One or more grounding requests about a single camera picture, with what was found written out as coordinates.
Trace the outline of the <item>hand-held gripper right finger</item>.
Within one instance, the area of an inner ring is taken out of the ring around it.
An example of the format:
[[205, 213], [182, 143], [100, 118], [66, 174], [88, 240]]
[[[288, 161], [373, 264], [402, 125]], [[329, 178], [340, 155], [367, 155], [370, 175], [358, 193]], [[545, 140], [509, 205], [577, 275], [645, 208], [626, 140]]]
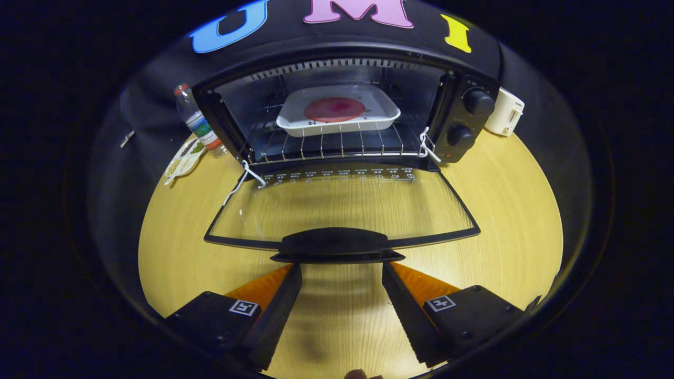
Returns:
[[396, 262], [382, 264], [381, 283], [426, 367], [473, 353], [524, 315], [484, 286], [457, 288]]

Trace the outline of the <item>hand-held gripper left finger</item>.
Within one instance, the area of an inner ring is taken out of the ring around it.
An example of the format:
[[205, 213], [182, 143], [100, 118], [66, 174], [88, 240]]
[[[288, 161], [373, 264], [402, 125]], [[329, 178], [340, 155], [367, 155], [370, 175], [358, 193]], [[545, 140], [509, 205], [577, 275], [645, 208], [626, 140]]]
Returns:
[[165, 323], [216, 360], [265, 371], [301, 286], [300, 265], [285, 265], [226, 294], [204, 291]]

